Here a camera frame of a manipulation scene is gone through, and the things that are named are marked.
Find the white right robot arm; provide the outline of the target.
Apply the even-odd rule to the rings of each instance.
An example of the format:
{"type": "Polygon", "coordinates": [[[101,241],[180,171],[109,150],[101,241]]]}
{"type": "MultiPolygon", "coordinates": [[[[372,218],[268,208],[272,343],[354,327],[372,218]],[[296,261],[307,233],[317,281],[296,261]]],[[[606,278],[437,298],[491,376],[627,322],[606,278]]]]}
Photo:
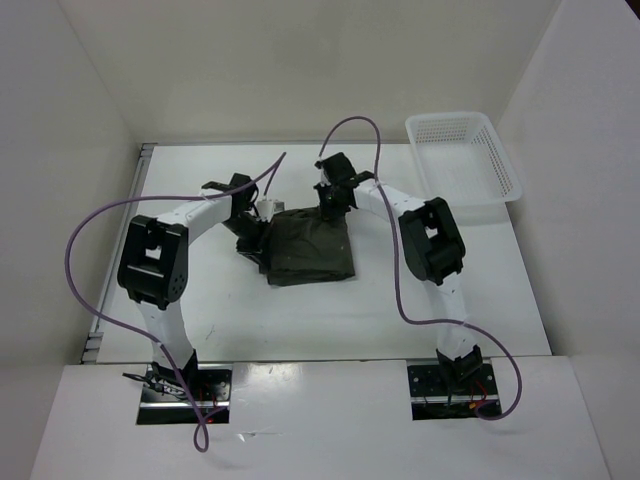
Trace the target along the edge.
{"type": "Polygon", "coordinates": [[[461,292],[466,247],[447,202],[416,198],[377,181],[370,171],[358,173],[342,153],[315,162],[320,182],[320,212],[329,219],[363,210],[389,222],[394,242],[394,282],[400,286],[405,265],[444,314],[439,326],[436,358],[440,385],[448,395],[469,388],[482,366],[480,347],[470,329],[461,292]]]}

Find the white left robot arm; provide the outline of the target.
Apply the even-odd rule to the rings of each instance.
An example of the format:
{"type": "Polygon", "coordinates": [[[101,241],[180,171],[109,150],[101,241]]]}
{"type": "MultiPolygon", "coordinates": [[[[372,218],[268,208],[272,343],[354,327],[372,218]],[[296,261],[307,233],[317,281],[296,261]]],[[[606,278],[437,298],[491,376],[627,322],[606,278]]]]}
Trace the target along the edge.
{"type": "Polygon", "coordinates": [[[117,281],[138,307],[146,331],[154,337],[155,381],[185,400],[200,385],[198,359],[188,339],[181,297],[189,274],[189,247],[216,225],[236,237],[236,251],[266,269],[264,236],[267,222],[258,216],[252,179],[236,173],[227,184],[202,186],[203,200],[188,201],[158,217],[135,216],[129,223],[117,281]],[[220,193],[220,198],[209,196],[220,193]]]}

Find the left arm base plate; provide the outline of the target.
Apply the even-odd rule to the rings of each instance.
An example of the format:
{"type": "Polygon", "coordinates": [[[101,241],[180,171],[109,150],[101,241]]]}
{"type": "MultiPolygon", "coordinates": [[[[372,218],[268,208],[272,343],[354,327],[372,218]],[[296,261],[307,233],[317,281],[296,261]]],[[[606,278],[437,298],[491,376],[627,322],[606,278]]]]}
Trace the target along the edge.
{"type": "MultiPolygon", "coordinates": [[[[195,411],[180,386],[165,380],[155,380],[151,368],[148,368],[144,376],[126,374],[126,377],[142,383],[137,425],[198,423],[195,411]]],[[[205,366],[199,371],[192,395],[208,425],[229,423],[231,387],[232,368],[229,365],[205,366]]]]}

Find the olive green shorts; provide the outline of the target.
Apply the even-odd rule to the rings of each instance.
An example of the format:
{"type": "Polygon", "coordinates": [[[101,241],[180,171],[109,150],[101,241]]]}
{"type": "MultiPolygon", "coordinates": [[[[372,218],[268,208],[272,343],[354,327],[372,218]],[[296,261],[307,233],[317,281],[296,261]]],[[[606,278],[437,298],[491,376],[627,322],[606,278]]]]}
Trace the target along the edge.
{"type": "Polygon", "coordinates": [[[274,215],[261,243],[259,272],[271,286],[336,282],[355,276],[348,224],[317,207],[274,215]]]}

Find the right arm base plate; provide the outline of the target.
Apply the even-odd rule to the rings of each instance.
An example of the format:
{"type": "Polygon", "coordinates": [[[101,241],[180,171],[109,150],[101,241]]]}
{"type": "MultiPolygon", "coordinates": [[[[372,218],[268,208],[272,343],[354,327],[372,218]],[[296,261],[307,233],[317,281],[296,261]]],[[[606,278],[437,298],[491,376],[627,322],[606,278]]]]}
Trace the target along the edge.
{"type": "Polygon", "coordinates": [[[502,414],[494,371],[488,362],[451,394],[437,363],[409,363],[407,376],[413,421],[476,418],[476,409],[490,418],[502,414]]]}

